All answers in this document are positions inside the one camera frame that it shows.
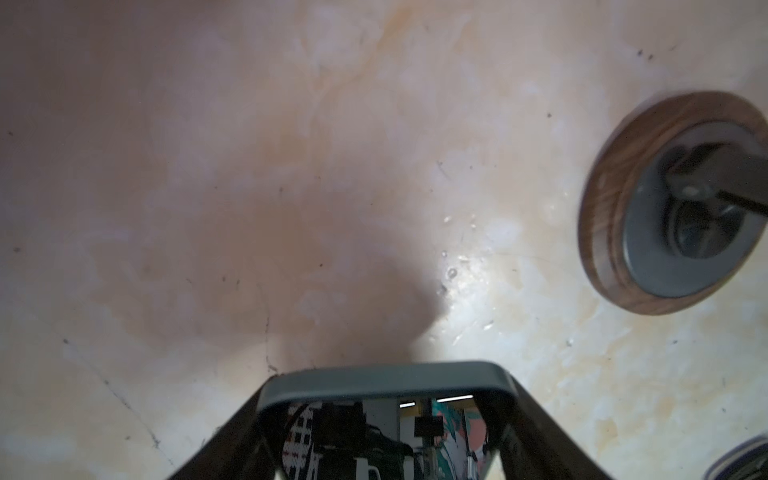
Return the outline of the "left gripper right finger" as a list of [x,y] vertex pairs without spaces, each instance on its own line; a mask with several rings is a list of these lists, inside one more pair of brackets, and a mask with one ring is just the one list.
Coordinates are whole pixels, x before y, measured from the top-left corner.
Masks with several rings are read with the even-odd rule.
[[608,479],[600,467],[511,375],[474,393],[490,447],[507,479]]

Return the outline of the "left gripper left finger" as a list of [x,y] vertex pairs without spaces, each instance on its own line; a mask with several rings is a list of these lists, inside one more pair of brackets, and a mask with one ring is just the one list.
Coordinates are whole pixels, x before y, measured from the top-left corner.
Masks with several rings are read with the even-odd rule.
[[282,408],[273,408],[263,385],[171,477],[173,479],[275,479]]

